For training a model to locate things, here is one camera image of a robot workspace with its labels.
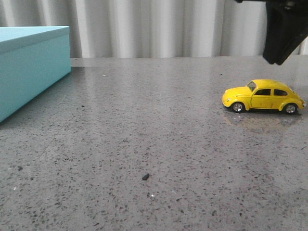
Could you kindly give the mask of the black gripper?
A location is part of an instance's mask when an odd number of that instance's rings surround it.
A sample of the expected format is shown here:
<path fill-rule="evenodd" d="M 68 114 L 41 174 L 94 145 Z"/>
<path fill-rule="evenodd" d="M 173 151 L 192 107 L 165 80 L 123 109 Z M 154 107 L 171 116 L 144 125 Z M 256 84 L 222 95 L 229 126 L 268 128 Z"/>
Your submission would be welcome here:
<path fill-rule="evenodd" d="M 263 58 L 282 65 L 308 37 L 307 0 L 266 0 L 267 33 Z"/>

